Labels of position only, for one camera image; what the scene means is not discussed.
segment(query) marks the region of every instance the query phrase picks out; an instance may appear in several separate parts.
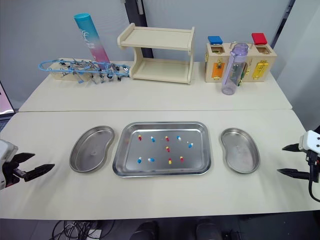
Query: red lid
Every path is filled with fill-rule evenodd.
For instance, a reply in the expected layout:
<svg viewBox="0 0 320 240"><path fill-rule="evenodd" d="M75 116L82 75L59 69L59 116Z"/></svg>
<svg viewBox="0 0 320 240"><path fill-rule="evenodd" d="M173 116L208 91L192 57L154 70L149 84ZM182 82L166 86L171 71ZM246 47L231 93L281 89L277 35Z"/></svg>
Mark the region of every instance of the red lid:
<svg viewBox="0 0 320 240"><path fill-rule="evenodd" d="M251 36L255 45L265 45L268 43L263 32L255 32L252 33Z"/></svg>

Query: wooden shelf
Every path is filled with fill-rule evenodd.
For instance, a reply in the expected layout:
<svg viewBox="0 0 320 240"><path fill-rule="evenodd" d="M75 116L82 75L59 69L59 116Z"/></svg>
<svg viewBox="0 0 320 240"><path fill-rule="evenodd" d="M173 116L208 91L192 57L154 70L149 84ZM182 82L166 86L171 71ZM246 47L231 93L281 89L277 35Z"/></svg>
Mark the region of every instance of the wooden shelf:
<svg viewBox="0 0 320 240"><path fill-rule="evenodd" d="M119 35L117 44L121 49L133 47L131 78L189 84L194 62L194 33L194 27L191 30L139 27L131 23ZM187 51L190 62L144 58L141 48Z"/></svg>
<svg viewBox="0 0 320 240"><path fill-rule="evenodd" d="M191 30L135 27L130 35L121 42L125 47L170 49L188 51Z"/></svg>
<svg viewBox="0 0 320 240"><path fill-rule="evenodd" d="M189 62L143 58L134 79L188 83Z"/></svg>

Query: blue lid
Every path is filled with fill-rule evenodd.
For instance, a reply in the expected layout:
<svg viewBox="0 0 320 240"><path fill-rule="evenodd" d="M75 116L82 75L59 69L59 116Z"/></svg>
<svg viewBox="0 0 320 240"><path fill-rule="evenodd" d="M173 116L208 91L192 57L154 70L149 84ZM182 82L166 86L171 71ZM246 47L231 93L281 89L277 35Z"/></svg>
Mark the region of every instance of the blue lid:
<svg viewBox="0 0 320 240"><path fill-rule="evenodd" d="M208 36L210 44L222 44L222 39L220 36Z"/></svg>
<svg viewBox="0 0 320 240"><path fill-rule="evenodd" d="M78 13L76 15L74 15L74 19L76 19L77 21L85 21L87 19L90 19L90 14L89 13Z"/></svg>

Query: water bottle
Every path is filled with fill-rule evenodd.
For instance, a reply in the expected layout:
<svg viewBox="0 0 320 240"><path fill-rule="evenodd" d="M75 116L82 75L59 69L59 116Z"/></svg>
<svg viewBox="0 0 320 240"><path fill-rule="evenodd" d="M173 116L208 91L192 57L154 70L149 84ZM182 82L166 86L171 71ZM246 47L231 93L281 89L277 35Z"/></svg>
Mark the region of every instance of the water bottle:
<svg viewBox="0 0 320 240"><path fill-rule="evenodd" d="M226 95L233 95L236 92L241 74L246 64L248 45L245 43L236 44L230 52L229 62L222 81L222 92Z"/></svg>
<svg viewBox="0 0 320 240"><path fill-rule="evenodd" d="M90 52L97 62L110 63L108 55L100 42L98 32L89 13L79 13L74 15L74 20L78 25L84 41ZM99 64L99 68L105 69L103 64Z"/></svg>

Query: bottle handle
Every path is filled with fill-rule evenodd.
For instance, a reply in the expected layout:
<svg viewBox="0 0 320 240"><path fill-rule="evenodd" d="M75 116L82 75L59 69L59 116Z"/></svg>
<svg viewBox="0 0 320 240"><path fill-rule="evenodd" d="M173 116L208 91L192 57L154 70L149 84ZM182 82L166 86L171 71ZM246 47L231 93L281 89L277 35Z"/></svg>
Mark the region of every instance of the bottle handle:
<svg viewBox="0 0 320 240"><path fill-rule="evenodd" d="M231 70L232 64L235 61L235 57L236 57L236 54L233 53L233 52L230 52L229 62L228 62L228 65L226 67L226 70L225 70L225 73L224 73L224 76L223 76L222 85L226 85L226 83L227 83L229 72Z"/></svg>

